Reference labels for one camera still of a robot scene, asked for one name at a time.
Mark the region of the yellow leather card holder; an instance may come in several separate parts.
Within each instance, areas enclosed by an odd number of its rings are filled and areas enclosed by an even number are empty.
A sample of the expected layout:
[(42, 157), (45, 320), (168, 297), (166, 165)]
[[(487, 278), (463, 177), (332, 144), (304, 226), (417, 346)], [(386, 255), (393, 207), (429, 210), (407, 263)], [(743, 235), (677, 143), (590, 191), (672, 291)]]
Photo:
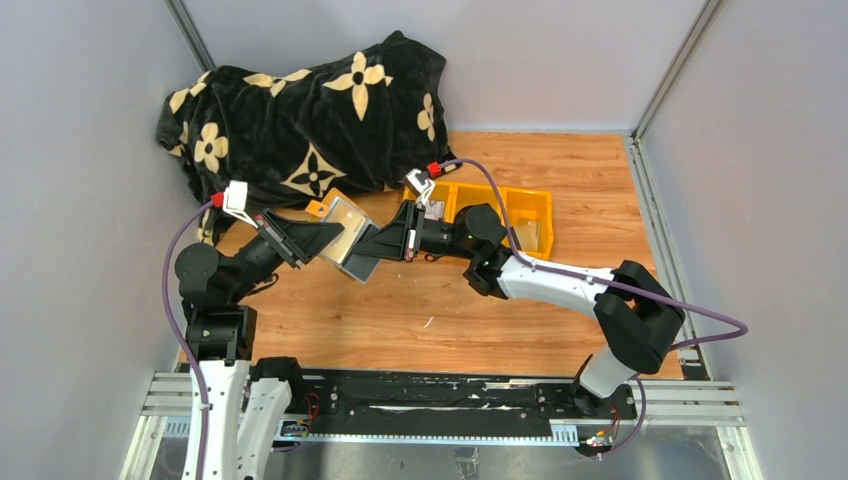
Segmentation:
[(360, 206), (337, 188), (330, 189), (320, 201), (312, 200), (306, 212), (312, 216), (312, 222), (342, 226), (341, 233), (319, 253), (321, 258), (338, 267), (345, 263), (354, 245), (374, 225)]

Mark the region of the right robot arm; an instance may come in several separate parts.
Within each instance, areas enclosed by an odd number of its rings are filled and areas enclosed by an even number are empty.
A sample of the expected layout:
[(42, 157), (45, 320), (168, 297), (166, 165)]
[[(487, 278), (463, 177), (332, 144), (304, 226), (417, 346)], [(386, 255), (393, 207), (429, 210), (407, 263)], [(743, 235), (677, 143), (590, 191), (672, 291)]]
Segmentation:
[(606, 344), (581, 365), (566, 396), (584, 417), (601, 414), (635, 375), (658, 372), (685, 314), (643, 265), (580, 269), (534, 260), (505, 246), (507, 234), (489, 204), (466, 206), (446, 222), (427, 218), (406, 200), (389, 224), (370, 228), (352, 251), (394, 261), (411, 261), (420, 252), (466, 259), (463, 276), (482, 296), (537, 300), (596, 320)]

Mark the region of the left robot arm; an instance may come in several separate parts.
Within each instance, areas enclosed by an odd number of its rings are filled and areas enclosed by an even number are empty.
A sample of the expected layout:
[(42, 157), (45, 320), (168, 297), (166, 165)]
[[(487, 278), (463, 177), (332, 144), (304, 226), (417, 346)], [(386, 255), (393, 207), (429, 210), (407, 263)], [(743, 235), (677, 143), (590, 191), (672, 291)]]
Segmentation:
[(261, 479), (284, 413), (320, 408), (294, 357), (253, 360), (257, 311), (243, 299), (287, 264), (299, 269), (344, 230), (339, 223), (288, 220), (264, 210), (255, 236), (234, 255), (206, 243), (176, 258), (187, 325), (192, 413), (185, 479)]

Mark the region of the grey credit card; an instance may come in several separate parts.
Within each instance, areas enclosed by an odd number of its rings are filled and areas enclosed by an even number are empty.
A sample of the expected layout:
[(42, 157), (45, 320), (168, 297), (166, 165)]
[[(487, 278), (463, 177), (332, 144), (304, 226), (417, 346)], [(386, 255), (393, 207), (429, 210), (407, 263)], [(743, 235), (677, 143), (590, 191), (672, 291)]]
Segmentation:
[(348, 251), (346, 257), (342, 261), (338, 269), (347, 277), (358, 281), (361, 284), (366, 284), (373, 273), (379, 266), (380, 259), (373, 256), (358, 254), (354, 252), (354, 248), (362, 243), (367, 236), (375, 233), (378, 227), (369, 223), (359, 237), (354, 241), (353, 246)]

